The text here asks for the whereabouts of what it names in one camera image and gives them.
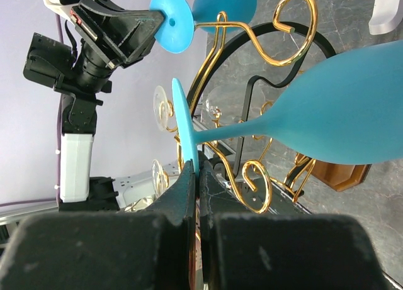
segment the gold metal rack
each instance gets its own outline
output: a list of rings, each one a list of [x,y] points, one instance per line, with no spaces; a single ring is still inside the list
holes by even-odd
[[[278,3],[277,7],[275,8],[275,12],[273,14],[273,26],[277,30],[280,30],[280,31],[283,31],[286,33],[292,33],[294,31],[294,29],[288,25],[284,25],[283,23],[279,22],[279,17],[280,17],[280,13],[281,13],[282,9],[285,7],[285,5],[289,1],[290,0],[281,0]],[[214,36],[213,47],[212,47],[211,51],[208,53],[204,63],[200,67],[200,70],[197,72],[197,74],[193,80],[193,83],[191,85],[193,87],[196,84],[196,82],[199,81],[195,94],[194,94],[194,97],[190,103],[190,107],[189,107],[190,112],[192,113],[195,110],[197,99],[198,99],[198,96],[200,95],[200,91],[201,91],[202,87],[204,86],[209,73],[212,71],[213,66],[215,65],[215,63],[217,62],[217,60],[219,59],[219,57],[221,56],[221,54],[224,50],[227,28],[236,27],[236,28],[243,29],[249,35],[253,45],[255,46],[255,48],[258,51],[258,53],[260,54],[260,56],[267,63],[269,63],[271,65],[274,65],[276,67],[284,67],[286,65],[291,65],[294,62],[296,62],[298,59],[300,59],[308,51],[309,47],[311,46],[311,44],[314,40],[314,36],[316,33],[316,29],[317,29],[317,22],[318,22],[317,6],[316,6],[315,0],[304,0],[304,1],[308,4],[309,11],[310,11],[310,24],[309,24],[309,30],[308,30],[307,36],[305,38],[304,43],[299,48],[299,50],[294,55],[292,55],[291,57],[284,59],[284,60],[275,60],[275,59],[271,58],[264,51],[263,47],[261,46],[261,44],[258,41],[258,38],[256,37],[252,28],[249,25],[247,25],[245,23],[241,23],[241,22],[236,22],[236,21],[227,21],[227,14],[223,11],[218,14],[216,22],[197,24],[195,27],[196,29],[204,28],[204,27],[215,27],[215,36]],[[173,108],[172,102],[169,101],[168,104],[169,104],[169,117],[173,117],[174,108]],[[265,103],[263,105],[263,107],[261,108],[261,114],[263,114],[267,110],[268,106],[272,106],[272,105],[273,105],[272,101],[268,101],[267,103]],[[215,120],[213,120],[216,127],[220,127],[220,123],[219,123],[220,117],[221,117],[221,112],[218,111],[217,115],[215,117]],[[177,132],[177,130],[178,130],[177,126],[172,129],[167,128],[167,131],[169,131],[171,133]],[[263,137],[262,136],[260,136],[260,137],[253,136],[253,138],[255,140],[260,140]],[[182,158],[180,139],[179,139],[178,134],[175,135],[174,139],[176,140],[176,143],[177,143],[178,168],[179,168],[179,171],[181,171],[181,169],[183,167],[183,158]],[[224,167],[227,171],[227,175],[229,176],[230,184],[231,184],[231,187],[234,191],[236,198],[242,204],[244,204],[246,207],[248,207],[251,211],[253,211],[255,213],[265,213],[269,209],[271,199],[272,199],[271,182],[275,182],[278,185],[280,185],[281,187],[285,188],[293,196],[293,202],[294,203],[297,202],[297,199],[302,191],[302,188],[305,185],[305,183],[315,165],[314,159],[304,157],[301,160],[297,160],[297,158],[295,158],[295,166],[288,173],[284,182],[280,182],[279,180],[270,177],[270,175],[268,174],[268,171],[266,170],[264,165],[261,163],[261,161],[263,160],[264,156],[266,155],[267,151],[269,150],[272,142],[273,142],[273,139],[270,138],[269,143],[267,144],[267,146],[264,149],[260,158],[258,160],[248,160],[242,168],[242,176],[252,191],[256,192],[257,188],[248,175],[249,168],[253,167],[254,171],[261,174],[264,179],[266,195],[265,195],[265,199],[263,201],[263,205],[260,209],[254,209],[254,208],[250,207],[250,205],[248,205],[247,201],[242,197],[241,190],[237,187],[235,177],[232,173],[232,168],[231,168],[228,160],[226,159],[225,155],[216,147],[215,142],[214,143],[211,143],[211,142],[205,143],[205,145],[207,145],[211,150],[213,150],[222,160]],[[300,171],[297,173],[297,175],[292,180],[290,180],[291,176],[293,175],[294,172],[296,172],[297,169],[300,169]],[[307,172],[305,179],[302,181],[302,184],[300,185],[300,187],[296,191],[294,191],[293,187],[294,187],[297,179],[305,171]],[[162,178],[165,178],[165,177],[166,177],[166,174],[159,176],[159,179],[162,181]]]

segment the white wall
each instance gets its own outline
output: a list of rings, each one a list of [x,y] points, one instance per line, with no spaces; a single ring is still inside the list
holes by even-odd
[[[125,9],[147,9],[150,2],[112,1]],[[53,197],[59,94],[26,80],[22,71],[33,32],[57,39],[55,15],[42,0],[0,0],[0,10],[0,203]],[[192,46],[179,55],[156,43],[143,61],[113,74],[112,94],[99,95],[105,103],[97,108],[92,176],[138,174],[149,170],[153,159],[167,164],[176,158],[173,136],[160,132],[154,121],[154,88],[162,85],[170,98],[173,77],[189,88],[206,41],[198,30]]]

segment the brown wooden base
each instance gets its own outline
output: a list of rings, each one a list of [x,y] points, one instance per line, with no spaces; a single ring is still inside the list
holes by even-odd
[[[364,182],[371,165],[341,165],[316,161],[312,175],[335,191],[345,191]]]

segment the gray marble surface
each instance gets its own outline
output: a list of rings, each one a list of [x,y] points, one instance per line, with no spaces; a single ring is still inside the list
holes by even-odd
[[[252,25],[271,21],[273,11],[279,0],[259,0],[258,10]],[[402,39],[402,25],[392,33],[381,36],[371,36],[368,21],[372,15],[374,0],[316,0],[319,9],[319,26],[321,32],[334,46],[337,53],[367,45]],[[296,21],[305,25],[309,22],[309,11],[302,0],[291,0],[281,15],[283,21]],[[293,34],[271,33],[259,37],[266,51],[276,59],[284,59],[292,55],[303,38]],[[212,45],[209,37],[208,49]],[[316,63],[324,60],[320,50],[313,46],[302,66],[307,70]],[[213,76],[203,95],[204,102],[209,93],[223,84],[244,84],[252,75],[263,75],[273,82],[282,81],[289,73],[290,67],[272,67],[260,58],[252,44],[244,45],[229,58]],[[284,89],[275,89],[259,84],[266,100],[276,100]],[[220,94],[219,98],[228,100],[231,94]],[[263,105],[264,100],[254,101],[254,106]],[[233,108],[235,104],[227,103]],[[225,116],[225,106],[221,109]],[[202,121],[213,127],[210,116],[204,108]],[[267,139],[255,141],[246,140],[245,152],[255,153],[256,157],[262,152]],[[228,142],[233,147],[236,140]],[[275,178],[283,180],[293,165],[295,151],[286,148],[279,142],[274,142],[264,159],[268,172]],[[354,216],[368,231],[375,250],[385,272],[397,282],[403,284],[403,160],[373,165],[366,181],[345,192],[335,192],[314,177],[311,177],[305,187],[305,196],[300,202],[315,213],[340,213]]]

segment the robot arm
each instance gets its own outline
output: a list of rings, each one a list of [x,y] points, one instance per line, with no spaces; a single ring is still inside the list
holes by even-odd
[[[96,106],[103,104],[96,95],[111,92],[109,78],[118,67],[130,67],[150,53],[164,15],[124,10],[110,0],[43,1],[82,36],[77,58],[74,48],[35,33],[23,72],[28,80],[62,95],[59,209],[123,208],[113,179],[89,177]],[[69,38],[75,46],[73,36]]]

